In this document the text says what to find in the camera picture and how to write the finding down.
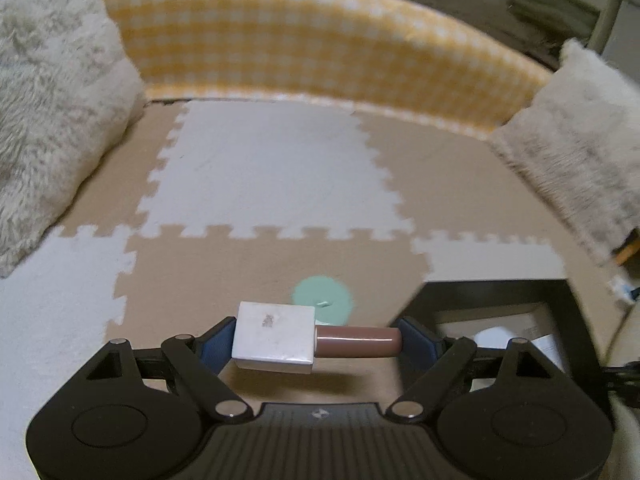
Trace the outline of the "right fluffy beige cushion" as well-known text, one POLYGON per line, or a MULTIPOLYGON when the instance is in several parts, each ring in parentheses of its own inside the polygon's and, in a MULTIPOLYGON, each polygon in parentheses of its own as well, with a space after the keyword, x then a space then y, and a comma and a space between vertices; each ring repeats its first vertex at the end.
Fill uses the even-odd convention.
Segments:
POLYGON ((639 87, 571 39, 561 66, 489 137, 603 264, 639 227, 639 87))

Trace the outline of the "white-capped brown lipstick tube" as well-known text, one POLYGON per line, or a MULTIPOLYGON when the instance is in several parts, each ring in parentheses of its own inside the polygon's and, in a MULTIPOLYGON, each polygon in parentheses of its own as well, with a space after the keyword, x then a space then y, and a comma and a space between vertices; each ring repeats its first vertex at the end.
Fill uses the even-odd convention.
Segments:
POLYGON ((309 374, 316 359, 392 358, 401 347, 395 327, 322 325, 312 307, 243 301, 231 359, 243 370, 309 374))

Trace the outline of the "white power strip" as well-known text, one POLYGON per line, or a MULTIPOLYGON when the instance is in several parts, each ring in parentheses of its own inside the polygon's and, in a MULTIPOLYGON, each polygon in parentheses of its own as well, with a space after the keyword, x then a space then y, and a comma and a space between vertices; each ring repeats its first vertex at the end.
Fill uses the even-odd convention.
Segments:
POLYGON ((634 306, 640 297, 640 287, 634 287, 620 276, 612 278, 608 282, 608 287, 618 301, 634 306))

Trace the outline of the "fluffy beige cushion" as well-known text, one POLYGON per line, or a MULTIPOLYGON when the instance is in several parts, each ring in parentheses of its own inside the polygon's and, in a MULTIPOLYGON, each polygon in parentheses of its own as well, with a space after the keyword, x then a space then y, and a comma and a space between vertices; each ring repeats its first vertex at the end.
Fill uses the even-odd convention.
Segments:
POLYGON ((561 66, 489 137, 603 264, 639 227, 639 87, 571 39, 561 66))
POLYGON ((103 0, 1 0, 1 274, 64 214, 142 112, 103 0))

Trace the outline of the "mint green round disc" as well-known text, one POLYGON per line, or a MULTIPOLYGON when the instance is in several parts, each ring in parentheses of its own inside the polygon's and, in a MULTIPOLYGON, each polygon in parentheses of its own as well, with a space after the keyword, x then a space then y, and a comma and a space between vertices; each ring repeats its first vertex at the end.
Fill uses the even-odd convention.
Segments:
POLYGON ((314 307, 316 322, 322 325, 346 325, 354 307, 349 289, 324 275, 314 275, 296 284, 291 301, 296 306, 314 307))

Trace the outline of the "yellow gingham sofa edge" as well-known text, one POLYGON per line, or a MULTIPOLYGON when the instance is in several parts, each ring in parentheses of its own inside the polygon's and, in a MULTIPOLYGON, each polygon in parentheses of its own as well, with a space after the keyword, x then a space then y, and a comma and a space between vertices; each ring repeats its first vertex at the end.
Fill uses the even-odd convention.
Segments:
POLYGON ((103 0, 153 101, 336 105, 483 139, 544 66, 408 0, 103 0))

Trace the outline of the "orange wooden leg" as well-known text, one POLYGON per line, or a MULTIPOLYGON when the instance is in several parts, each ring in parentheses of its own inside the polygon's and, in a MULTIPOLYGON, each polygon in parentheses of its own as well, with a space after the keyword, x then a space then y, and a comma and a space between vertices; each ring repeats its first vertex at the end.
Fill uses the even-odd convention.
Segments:
POLYGON ((626 243, 620 249, 617 249, 614 254, 614 261, 618 266, 625 264, 631 257, 638 254, 640 250, 640 238, 637 237, 631 242, 626 243))

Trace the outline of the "cream leather seat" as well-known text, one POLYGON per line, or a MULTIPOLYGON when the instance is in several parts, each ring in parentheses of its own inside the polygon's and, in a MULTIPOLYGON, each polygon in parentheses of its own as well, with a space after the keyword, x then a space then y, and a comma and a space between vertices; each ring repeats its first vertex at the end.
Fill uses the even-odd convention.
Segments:
POLYGON ((625 314, 608 354, 615 431, 601 479, 639 478, 639 305, 625 314))

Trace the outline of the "left fluffy beige cushion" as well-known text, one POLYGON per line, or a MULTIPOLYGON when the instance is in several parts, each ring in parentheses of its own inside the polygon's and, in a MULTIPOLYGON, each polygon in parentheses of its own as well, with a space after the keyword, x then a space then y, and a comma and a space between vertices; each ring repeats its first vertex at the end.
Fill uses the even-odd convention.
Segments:
POLYGON ((1 274, 64 214, 142 112, 103 0, 1 0, 1 274))

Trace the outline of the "white usb wall charger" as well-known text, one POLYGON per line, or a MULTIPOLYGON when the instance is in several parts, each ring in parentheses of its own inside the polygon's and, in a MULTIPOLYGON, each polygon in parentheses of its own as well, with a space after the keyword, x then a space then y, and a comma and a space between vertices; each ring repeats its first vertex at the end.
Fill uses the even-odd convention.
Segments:
POLYGON ((538 307, 524 314, 522 336, 530 340, 555 366, 565 370, 564 352, 548 310, 538 307))

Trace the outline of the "black cardboard storage box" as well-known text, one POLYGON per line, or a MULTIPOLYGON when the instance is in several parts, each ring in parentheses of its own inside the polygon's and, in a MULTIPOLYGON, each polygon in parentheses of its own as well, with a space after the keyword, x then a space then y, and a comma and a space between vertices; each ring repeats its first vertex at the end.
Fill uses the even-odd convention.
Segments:
POLYGON ((399 315, 442 337, 473 338, 494 327, 529 340, 549 336, 577 385, 601 383, 592 330, 567 280, 426 282, 399 315))

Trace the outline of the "white round device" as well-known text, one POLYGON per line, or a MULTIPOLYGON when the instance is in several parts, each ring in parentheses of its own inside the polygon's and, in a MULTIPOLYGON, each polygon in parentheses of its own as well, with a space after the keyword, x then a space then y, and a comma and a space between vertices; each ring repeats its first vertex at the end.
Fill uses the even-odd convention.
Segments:
POLYGON ((515 335, 503 326, 494 326, 481 330, 473 339, 480 348, 505 349, 515 335))

